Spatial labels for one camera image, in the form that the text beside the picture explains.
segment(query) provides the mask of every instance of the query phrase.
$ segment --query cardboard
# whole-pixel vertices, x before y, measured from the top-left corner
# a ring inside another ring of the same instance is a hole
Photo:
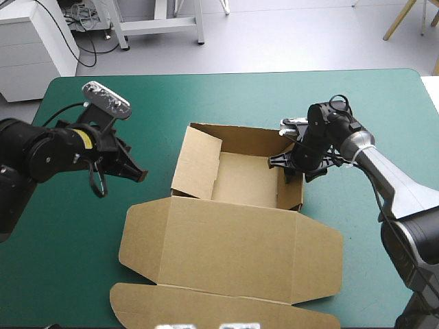
[[[174,196],[129,209],[119,261],[158,284],[294,304],[340,291],[342,236],[298,212]]]
[[[187,128],[172,196],[127,213],[119,261],[157,285],[112,288],[123,326],[340,328],[291,306],[335,295],[342,281],[341,234],[289,210],[303,203],[303,176],[285,184],[268,169],[268,156],[291,147],[276,130]]]
[[[116,284],[110,301],[125,328],[155,329],[164,324],[192,324],[219,329],[224,323],[258,323],[262,329],[333,329],[338,320],[328,314],[261,300],[199,293],[145,284]]]
[[[267,165],[268,156],[291,146],[277,130],[191,123],[178,158],[172,195],[300,210],[303,176],[286,184],[283,170]]]

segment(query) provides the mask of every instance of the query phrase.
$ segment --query drawer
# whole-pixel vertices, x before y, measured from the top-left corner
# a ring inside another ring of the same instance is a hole
[[[59,76],[53,63],[0,67],[0,93],[6,101],[41,99]]]
[[[41,39],[32,22],[0,24],[0,46],[35,42]]]
[[[0,47],[0,67],[44,62],[51,62],[51,58],[41,42]]]

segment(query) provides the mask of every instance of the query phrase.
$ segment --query yellow label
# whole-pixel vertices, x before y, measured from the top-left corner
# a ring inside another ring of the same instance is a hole
[[[80,135],[82,141],[84,142],[84,147],[85,149],[92,149],[93,148],[93,144],[91,142],[90,137],[88,137],[88,135],[83,132],[82,130],[79,129],[72,129],[74,132],[76,132],[76,134]]]

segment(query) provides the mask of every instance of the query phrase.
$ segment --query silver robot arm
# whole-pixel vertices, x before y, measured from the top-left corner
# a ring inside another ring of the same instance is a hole
[[[353,163],[361,169],[380,208],[385,250],[414,292],[395,328],[439,329],[439,192],[416,183],[381,154],[374,136],[353,117],[348,99],[337,96],[343,101],[333,97],[314,104],[306,119],[281,121],[280,134],[296,143],[269,158],[269,167],[284,168],[287,179],[304,173],[307,182],[333,165]]]

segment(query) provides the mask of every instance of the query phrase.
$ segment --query white table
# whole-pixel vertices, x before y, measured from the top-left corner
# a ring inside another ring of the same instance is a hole
[[[439,77],[421,77],[421,79],[439,113]]]

